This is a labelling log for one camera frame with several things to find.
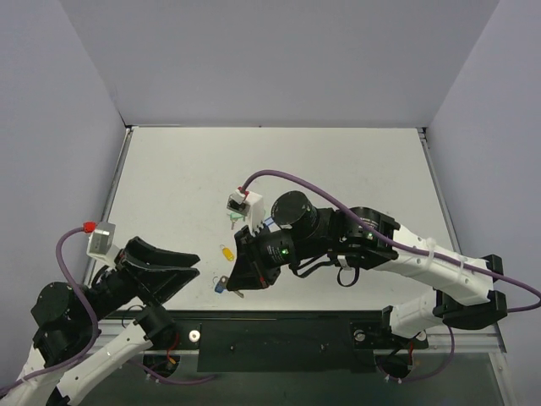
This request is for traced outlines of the silver key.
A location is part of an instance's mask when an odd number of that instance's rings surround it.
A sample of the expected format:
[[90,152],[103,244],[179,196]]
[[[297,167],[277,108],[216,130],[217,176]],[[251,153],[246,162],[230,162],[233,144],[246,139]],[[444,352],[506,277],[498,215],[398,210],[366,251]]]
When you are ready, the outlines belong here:
[[228,283],[228,277],[227,276],[221,276],[221,277],[213,277],[212,279],[212,282],[214,283],[214,292],[215,292],[215,286],[221,282],[223,283],[224,287],[225,287],[225,290],[222,292],[225,293],[225,292],[228,292],[228,293],[233,293],[233,294],[236,294],[240,299],[243,299],[244,298],[244,294],[240,291],[233,291],[233,290],[230,290],[227,288],[227,283]]

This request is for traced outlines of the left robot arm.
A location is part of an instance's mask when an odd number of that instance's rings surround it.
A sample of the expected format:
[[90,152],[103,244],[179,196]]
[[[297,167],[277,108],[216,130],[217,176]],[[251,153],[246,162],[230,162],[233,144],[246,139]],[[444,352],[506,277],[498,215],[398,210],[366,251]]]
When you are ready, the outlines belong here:
[[[199,275],[196,254],[161,250],[139,237],[122,249],[89,242],[88,256],[109,272],[88,288],[50,283],[31,310],[38,329],[17,384],[1,391],[3,405],[80,402],[121,364],[149,348],[170,348],[178,329],[164,304]],[[98,321],[139,299],[144,308],[107,345],[88,355]]]

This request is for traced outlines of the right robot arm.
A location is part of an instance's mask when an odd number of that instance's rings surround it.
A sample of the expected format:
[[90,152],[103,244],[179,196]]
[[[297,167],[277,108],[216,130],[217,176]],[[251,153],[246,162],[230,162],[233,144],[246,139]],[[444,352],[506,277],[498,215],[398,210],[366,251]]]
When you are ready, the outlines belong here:
[[508,314],[506,296],[487,274],[502,274],[499,257],[462,257],[379,211],[317,208],[294,190],[271,207],[278,227],[271,231],[261,195],[235,191],[227,208],[247,219],[234,235],[237,259],[227,281],[230,291],[269,288],[283,266],[306,278],[320,268],[318,259],[356,277],[362,270],[383,271],[429,286],[420,297],[391,306],[389,318],[378,324],[379,339],[388,346],[438,325],[481,330]]

